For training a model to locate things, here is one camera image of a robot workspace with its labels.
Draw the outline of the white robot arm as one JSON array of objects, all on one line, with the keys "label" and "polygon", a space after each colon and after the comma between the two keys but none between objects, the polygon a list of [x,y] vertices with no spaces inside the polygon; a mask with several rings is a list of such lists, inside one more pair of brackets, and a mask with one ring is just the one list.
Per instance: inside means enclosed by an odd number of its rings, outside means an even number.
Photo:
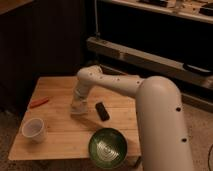
[{"label": "white robot arm", "polygon": [[144,171],[195,171],[181,92],[168,78],[108,75],[93,65],[77,72],[71,110],[87,111],[85,101],[95,86],[135,100]]}]

